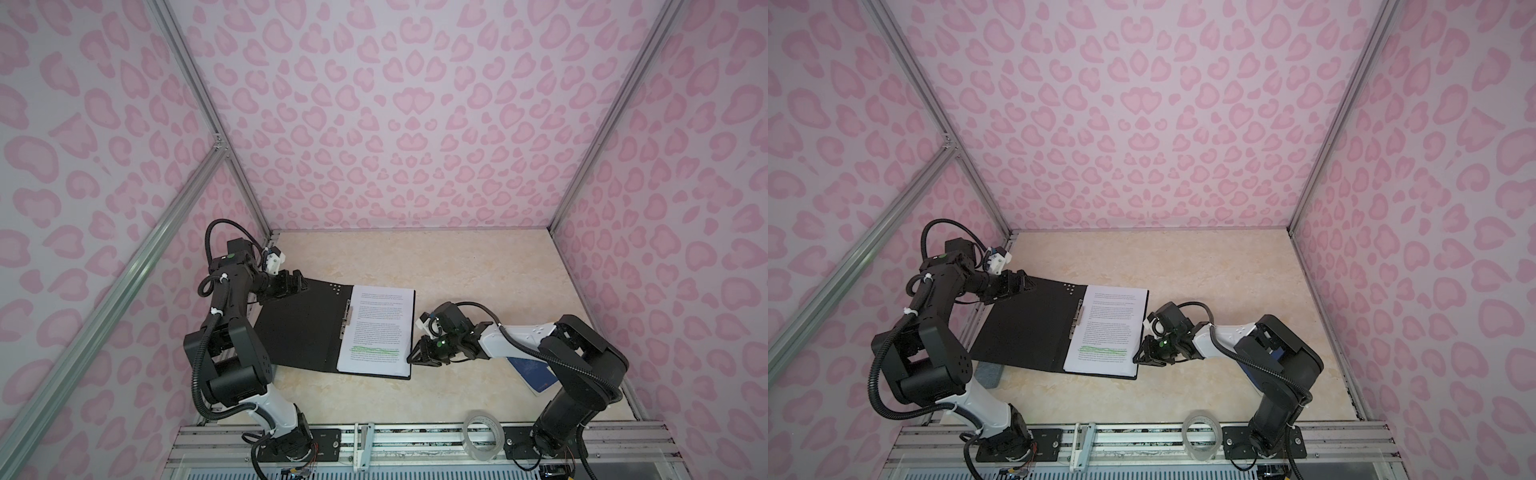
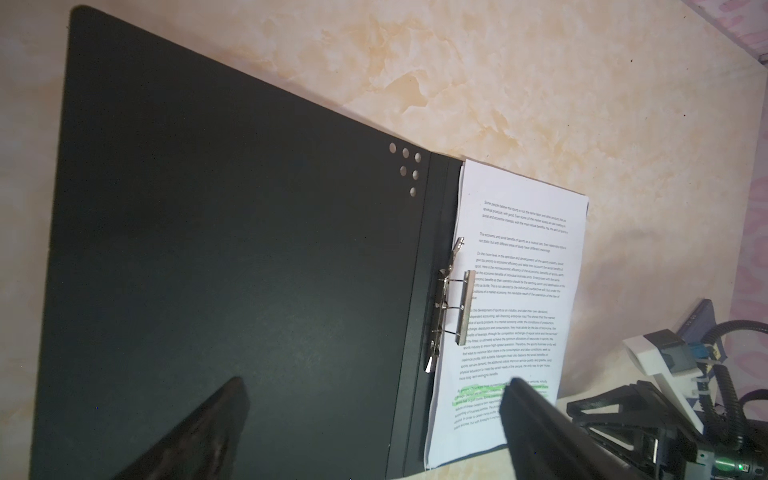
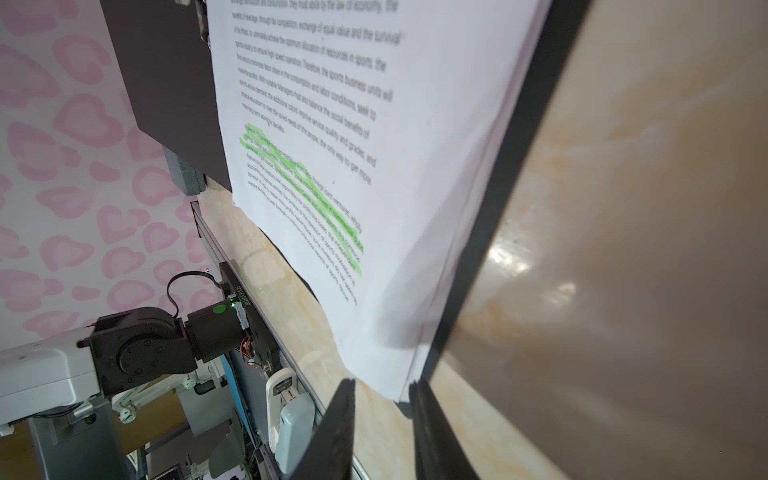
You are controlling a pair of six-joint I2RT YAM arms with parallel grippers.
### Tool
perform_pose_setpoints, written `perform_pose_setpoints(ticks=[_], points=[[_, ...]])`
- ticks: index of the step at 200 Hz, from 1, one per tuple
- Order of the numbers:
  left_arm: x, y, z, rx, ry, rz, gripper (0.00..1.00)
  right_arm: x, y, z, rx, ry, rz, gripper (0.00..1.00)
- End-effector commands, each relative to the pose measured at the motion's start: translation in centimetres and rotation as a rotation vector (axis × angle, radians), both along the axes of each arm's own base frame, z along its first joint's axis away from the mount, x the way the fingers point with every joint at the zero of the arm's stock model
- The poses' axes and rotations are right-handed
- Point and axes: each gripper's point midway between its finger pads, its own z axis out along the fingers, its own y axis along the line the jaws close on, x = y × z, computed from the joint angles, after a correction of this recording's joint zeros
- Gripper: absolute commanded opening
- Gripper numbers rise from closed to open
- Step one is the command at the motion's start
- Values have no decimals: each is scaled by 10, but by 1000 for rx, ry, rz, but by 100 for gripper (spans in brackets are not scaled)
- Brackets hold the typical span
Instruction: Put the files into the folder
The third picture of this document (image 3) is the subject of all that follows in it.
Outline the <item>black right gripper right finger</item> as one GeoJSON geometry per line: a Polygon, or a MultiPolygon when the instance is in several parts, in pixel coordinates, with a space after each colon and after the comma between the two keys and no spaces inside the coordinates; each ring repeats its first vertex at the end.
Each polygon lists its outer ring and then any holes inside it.
{"type": "Polygon", "coordinates": [[[409,399],[416,478],[478,480],[430,384],[424,379],[412,383],[409,399]]]}

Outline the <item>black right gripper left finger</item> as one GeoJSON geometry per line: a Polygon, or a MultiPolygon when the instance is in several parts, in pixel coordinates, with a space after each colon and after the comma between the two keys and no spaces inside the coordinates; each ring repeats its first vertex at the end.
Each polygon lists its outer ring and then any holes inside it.
{"type": "Polygon", "coordinates": [[[340,382],[291,479],[352,478],[355,386],[352,379],[340,382]]]}

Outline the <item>printed paper sheet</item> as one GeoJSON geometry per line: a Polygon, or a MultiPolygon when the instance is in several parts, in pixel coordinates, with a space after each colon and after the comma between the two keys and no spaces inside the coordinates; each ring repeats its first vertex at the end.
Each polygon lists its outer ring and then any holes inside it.
{"type": "Polygon", "coordinates": [[[547,1],[211,1],[232,199],[309,284],[346,369],[422,374],[547,1]]]}

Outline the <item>white folder with black inside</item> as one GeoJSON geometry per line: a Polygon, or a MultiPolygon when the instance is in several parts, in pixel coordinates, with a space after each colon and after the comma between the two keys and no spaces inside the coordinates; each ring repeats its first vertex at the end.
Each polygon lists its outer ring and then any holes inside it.
{"type": "MultiPolygon", "coordinates": [[[[555,1],[548,11],[429,347],[424,379],[432,377],[446,347],[590,6],[588,1],[555,1]]],[[[172,1],[104,1],[101,7],[139,128],[229,188],[214,121],[211,56],[200,37],[195,7],[172,1]]]]}

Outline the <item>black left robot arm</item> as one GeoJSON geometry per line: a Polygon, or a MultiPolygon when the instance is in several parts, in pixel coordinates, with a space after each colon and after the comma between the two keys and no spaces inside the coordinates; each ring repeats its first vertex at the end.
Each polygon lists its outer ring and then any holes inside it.
{"type": "Polygon", "coordinates": [[[246,326],[225,301],[186,320],[157,307],[99,318],[1,353],[1,432],[34,416],[65,416],[164,375],[190,374],[235,349],[246,326]]]}

